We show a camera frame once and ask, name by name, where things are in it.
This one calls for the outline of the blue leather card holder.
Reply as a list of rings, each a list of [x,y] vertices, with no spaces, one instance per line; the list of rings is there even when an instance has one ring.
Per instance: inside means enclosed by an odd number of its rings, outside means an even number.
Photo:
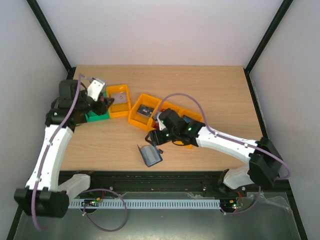
[[[137,146],[144,164],[149,168],[163,161],[163,151],[153,145]]]

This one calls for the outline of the yellow triple storage bin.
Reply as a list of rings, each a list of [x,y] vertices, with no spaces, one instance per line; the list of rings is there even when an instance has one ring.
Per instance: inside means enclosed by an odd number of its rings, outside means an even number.
[[[147,132],[145,140],[160,146],[173,143],[197,147],[197,132],[204,126],[201,114],[142,93],[128,114],[128,123]]]

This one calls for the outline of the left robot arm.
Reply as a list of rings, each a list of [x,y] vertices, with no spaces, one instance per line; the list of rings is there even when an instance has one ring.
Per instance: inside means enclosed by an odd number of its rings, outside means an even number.
[[[104,115],[114,102],[103,94],[105,83],[98,78],[85,87],[80,80],[59,83],[58,97],[45,117],[45,135],[35,168],[24,188],[18,188],[14,200],[32,217],[62,218],[70,202],[90,187],[91,178],[78,173],[58,183],[65,151],[76,126],[86,114]]]

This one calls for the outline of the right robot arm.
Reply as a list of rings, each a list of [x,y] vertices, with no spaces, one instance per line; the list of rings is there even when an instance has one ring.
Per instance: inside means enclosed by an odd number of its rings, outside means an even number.
[[[243,162],[242,167],[223,173],[218,191],[224,196],[252,184],[271,189],[279,179],[282,158],[266,137],[250,140],[229,135],[190,117],[180,117],[171,108],[158,113],[156,121],[159,127],[149,131],[145,137],[153,146],[180,142],[182,146],[213,149]]]

